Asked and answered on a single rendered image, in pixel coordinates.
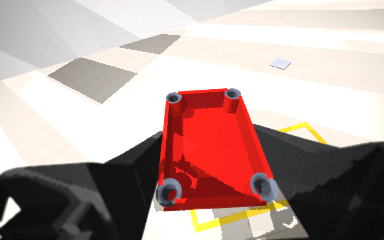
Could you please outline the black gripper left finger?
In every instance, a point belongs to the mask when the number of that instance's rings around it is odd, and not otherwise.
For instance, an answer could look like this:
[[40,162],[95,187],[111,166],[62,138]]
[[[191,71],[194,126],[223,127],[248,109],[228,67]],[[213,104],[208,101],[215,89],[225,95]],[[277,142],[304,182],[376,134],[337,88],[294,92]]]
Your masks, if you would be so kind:
[[106,162],[20,166],[0,181],[25,205],[92,202],[112,240],[142,240],[156,190],[163,131]]

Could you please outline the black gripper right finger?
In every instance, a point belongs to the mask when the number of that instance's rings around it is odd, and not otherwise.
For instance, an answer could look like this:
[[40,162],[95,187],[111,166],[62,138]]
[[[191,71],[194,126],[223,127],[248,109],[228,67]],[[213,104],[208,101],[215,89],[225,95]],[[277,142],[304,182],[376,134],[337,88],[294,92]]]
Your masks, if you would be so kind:
[[253,127],[273,179],[307,235],[342,235],[384,169],[384,141],[337,147]]

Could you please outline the red rectangular shell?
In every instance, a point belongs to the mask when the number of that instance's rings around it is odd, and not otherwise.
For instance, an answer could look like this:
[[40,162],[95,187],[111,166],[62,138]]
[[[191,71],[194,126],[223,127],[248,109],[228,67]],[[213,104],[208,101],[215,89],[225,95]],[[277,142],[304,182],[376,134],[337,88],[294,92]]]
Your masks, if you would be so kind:
[[157,202],[165,211],[266,206],[278,195],[236,88],[166,96]]

